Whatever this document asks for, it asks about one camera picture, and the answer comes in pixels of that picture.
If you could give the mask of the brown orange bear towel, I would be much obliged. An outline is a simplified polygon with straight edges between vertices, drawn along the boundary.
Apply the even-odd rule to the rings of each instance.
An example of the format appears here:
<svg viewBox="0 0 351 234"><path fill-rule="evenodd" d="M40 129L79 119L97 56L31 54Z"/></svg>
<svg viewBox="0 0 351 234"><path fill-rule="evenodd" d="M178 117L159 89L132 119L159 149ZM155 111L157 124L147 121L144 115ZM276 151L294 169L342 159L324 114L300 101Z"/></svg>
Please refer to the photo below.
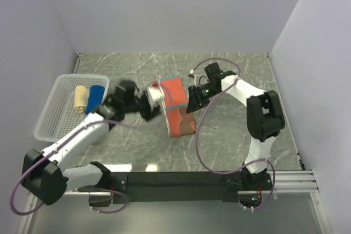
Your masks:
<svg viewBox="0 0 351 234"><path fill-rule="evenodd" d="M166 77L159 80L165 93L162 105L170 137L193 135L196 133L195 118L187 113L188 98L179 76Z"/></svg>

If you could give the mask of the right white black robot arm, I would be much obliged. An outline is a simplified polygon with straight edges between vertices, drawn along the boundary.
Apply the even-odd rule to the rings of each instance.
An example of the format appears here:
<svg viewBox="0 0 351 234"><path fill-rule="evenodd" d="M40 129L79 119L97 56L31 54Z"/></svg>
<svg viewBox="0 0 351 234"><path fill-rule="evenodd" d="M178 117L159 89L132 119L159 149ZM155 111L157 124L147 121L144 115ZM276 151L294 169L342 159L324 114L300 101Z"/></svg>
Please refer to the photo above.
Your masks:
<svg viewBox="0 0 351 234"><path fill-rule="evenodd" d="M223 94L231 95L246 108L247 130L251 136L250 148L242 168L237 170L240 184L248 190L270 183L267 160L271 147L285 127L285 118L276 91L265 91L240 78L234 71L223 71L214 62L205 67L207 83L195 82L188 87L189 101L186 108L193 113L209 109Z"/></svg>

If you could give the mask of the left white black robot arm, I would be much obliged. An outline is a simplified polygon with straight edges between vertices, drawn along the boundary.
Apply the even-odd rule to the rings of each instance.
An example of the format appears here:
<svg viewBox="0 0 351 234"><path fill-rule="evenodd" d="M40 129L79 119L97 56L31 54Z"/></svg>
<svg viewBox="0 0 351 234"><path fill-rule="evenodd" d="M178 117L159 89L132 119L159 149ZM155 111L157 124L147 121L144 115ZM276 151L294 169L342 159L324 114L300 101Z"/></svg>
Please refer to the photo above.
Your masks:
<svg viewBox="0 0 351 234"><path fill-rule="evenodd" d="M160 115L164 98L163 89L157 83L139 90L135 82L122 80L76 128L44 150L32 149L25 155L21 185L46 205L57 202L66 191L80 187L106 190L112 181L106 166L91 162L70 169L69 165L114 126L123 125L126 114L139 113L145 121Z"/></svg>

